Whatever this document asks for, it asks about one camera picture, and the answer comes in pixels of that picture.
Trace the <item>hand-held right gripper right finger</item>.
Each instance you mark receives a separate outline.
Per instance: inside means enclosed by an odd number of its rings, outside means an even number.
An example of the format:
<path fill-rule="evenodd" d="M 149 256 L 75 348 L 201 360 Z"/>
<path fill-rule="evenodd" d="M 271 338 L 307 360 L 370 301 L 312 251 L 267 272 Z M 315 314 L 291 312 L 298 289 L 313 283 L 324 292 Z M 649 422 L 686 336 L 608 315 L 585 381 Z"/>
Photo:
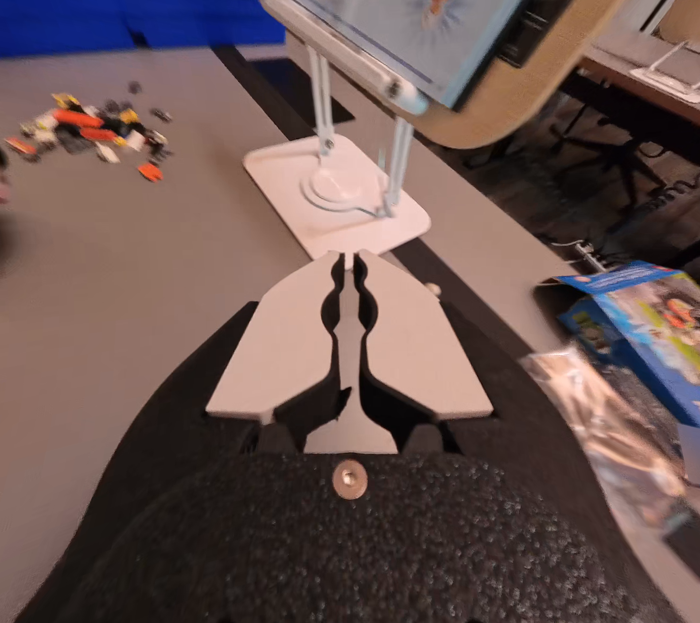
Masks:
<path fill-rule="evenodd" d="M 379 425 L 491 416 L 493 404 L 438 296 L 366 250 L 354 256 L 354 276 L 365 329 L 360 367 L 364 413 Z"/>

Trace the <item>black office chair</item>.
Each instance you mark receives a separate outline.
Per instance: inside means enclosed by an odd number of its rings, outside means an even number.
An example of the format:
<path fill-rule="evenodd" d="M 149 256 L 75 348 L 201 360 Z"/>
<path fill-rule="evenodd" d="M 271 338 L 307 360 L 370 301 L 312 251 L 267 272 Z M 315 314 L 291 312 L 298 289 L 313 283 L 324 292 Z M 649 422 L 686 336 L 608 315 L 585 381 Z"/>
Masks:
<path fill-rule="evenodd" d="M 639 191 L 635 184 L 636 173 L 652 182 L 655 186 L 653 192 L 656 194 L 666 188 L 668 183 L 639 156 L 639 147 L 642 146 L 643 141 L 634 135 L 627 137 L 625 142 L 620 144 L 572 136 L 571 130 L 583 117 L 587 108 L 587 104 L 583 104 L 566 128 L 559 128 L 556 125 L 549 127 L 550 134 L 555 137 L 555 143 L 549 150 L 551 155 L 559 155 L 565 146 L 579 147 L 593 154 L 589 159 L 570 163 L 558 170 L 553 175 L 553 180 L 562 187 L 568 178 L 579 171 L 596 167 L 601 173 L 608 173 L 615 169 L 626 194 L 625 206 L 619 209 L 619 214 L 628 216 L 640 202 Z"/>

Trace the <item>blue lego box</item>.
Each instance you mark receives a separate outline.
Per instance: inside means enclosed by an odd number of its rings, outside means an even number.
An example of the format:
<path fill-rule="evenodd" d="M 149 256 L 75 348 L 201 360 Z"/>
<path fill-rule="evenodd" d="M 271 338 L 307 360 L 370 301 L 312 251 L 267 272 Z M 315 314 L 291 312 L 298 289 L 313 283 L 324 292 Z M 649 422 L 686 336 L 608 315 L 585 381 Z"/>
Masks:
<path fill-rule="evenodd" d="M 559 276 L 562 325 L 592 358 L 632 371 L 682 425 L 699 427 L 699 285 L 684 271 L 631 262 Z"/>

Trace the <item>white book stand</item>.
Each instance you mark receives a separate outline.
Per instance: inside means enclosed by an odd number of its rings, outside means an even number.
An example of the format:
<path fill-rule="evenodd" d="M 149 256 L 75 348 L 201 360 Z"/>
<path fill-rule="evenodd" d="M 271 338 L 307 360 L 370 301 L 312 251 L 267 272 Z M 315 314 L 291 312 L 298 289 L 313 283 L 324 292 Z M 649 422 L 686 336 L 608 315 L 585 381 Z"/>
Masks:
<path fill-rule="evenodd" d="M 403 191 L 414 129 L 477 149 L 530 120 L 625 0 L 529 0 L 456 110 L 353 48 L 290 0 L 260 0 L 306 47 L 316 135 L 250 152 L 244 168 L 312 259 L 349 264 L 426 233 L 431 219 Z"/>

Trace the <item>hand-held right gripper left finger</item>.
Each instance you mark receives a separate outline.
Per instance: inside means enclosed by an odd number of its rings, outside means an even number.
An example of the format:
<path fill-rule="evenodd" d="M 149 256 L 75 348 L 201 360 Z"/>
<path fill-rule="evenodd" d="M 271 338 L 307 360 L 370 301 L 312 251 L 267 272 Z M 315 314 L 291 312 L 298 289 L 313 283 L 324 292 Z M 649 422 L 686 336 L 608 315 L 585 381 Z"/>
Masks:
<path fill-rule="evenodd" d="M 274 412 L 337 369 L 345 255 L 328 252 L 259 301 L 206 406 L 213 417 L 271 423 Z"/>

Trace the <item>clear plastic bag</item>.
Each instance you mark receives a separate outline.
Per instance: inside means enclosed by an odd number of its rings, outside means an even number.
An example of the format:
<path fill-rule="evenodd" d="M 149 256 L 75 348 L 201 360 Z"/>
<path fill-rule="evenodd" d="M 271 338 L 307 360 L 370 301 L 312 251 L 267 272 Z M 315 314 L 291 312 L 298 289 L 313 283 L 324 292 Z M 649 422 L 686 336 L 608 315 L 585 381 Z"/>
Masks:
<path fill-rule="evenodd" d="M 699 527 L 678 423 L 631 370 L 591 363 L 576 342 L 521 364 L 573 431 L 615 515 L 665 536 Z"/>

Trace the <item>pile of lego pieces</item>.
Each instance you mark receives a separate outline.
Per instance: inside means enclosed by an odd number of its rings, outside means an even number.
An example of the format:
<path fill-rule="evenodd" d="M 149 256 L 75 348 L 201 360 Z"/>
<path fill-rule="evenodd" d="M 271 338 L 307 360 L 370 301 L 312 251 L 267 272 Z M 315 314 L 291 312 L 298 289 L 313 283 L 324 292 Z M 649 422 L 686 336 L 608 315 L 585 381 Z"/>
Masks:
<path fill-rule="evenodd" d="M 1 181 L 6 181 L 9 154 L 40 163 L 48 154 L 92 155 L 118 165 L 129 155 L 141 156 L 136 172 L 151 183 L 163 181 L 163 163 L 173 154 L 170 141 L 151 127 L 131 101 L 106 100 L 88 105 L 70 93 L 53 93 L 51 109 L 20 123 L 17 134 L 1 138 Z"/>

